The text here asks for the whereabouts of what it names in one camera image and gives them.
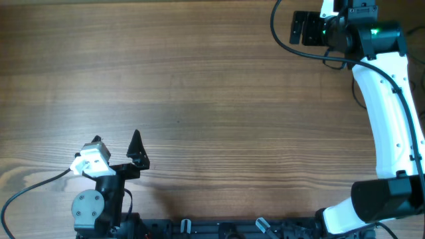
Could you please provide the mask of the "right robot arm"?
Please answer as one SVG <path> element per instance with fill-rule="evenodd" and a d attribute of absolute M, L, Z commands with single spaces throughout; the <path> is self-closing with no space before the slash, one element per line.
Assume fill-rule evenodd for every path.
<path fill-rule="evenodd" d="M 380 21 L 374 1 L 324 1 L 295 11 L 290 45 L 324 46 L 349 68 L 373 131 L 377 178 L 353 184 L 349 198 L 316 214 L 315 237 L 340 238 L 385 220 L 424 213 L 424 135 L 408 80 L 400 23 Z"/>

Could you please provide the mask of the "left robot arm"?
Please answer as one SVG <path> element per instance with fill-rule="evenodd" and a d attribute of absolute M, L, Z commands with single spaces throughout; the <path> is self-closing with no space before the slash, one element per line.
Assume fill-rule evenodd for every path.
<path fill-rule="evenodd" d="M 100 136 L 85 144 L 70 166 L 75 175 L 96 183 L 94 189 L 79 193 L 72 203 L 74 230 L 77 238 L 147 238 L 149 230 L 140 215 L 130 206 L 122 211 L 127 180 L 140 178 L 150 161 L 141 134 L 135 130 L 126 156 L 131 163 L 110 165 L 111 154 Z"/>

